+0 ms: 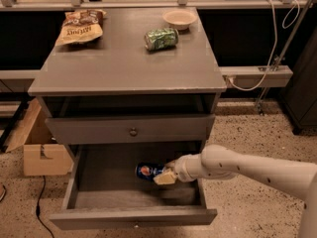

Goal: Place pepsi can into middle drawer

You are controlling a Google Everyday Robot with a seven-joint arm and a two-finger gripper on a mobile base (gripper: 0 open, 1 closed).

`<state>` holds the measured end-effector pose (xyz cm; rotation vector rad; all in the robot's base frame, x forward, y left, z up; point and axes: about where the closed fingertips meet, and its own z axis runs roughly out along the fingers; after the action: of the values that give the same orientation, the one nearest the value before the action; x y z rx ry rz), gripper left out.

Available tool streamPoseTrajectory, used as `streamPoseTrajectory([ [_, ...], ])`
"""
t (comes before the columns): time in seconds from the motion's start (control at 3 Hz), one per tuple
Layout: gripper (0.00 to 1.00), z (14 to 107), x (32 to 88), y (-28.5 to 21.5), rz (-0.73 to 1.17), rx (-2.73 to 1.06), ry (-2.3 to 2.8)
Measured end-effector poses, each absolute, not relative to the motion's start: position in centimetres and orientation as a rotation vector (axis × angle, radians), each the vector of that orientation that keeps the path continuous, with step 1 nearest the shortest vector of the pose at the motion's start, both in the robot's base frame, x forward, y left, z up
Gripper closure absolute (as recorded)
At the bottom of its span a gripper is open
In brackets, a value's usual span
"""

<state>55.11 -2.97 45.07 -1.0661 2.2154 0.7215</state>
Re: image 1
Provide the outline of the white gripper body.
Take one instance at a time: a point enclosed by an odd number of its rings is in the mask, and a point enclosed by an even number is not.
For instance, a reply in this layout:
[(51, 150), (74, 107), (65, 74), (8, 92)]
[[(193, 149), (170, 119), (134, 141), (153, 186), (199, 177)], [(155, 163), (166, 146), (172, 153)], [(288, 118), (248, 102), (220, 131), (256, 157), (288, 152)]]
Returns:
[(185, 155), (174, 163), (174, 172), (182, 182), (191, 182), (207, 176), (207, 171), (202, 165), (201, 155)]

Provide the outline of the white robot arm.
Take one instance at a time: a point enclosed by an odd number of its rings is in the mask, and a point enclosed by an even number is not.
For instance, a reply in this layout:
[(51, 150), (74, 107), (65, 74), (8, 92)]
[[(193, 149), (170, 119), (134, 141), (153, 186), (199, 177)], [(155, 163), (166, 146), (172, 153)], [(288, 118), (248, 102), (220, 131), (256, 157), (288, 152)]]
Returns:
[(208, 145), (200, 154), (185, 155), (165, 165), (156, 184), (177, 180), (230, 179), (234, 174), (256, 180), (304, 201), (298, 238), (317, 237), (317, 165), (239, 154)]

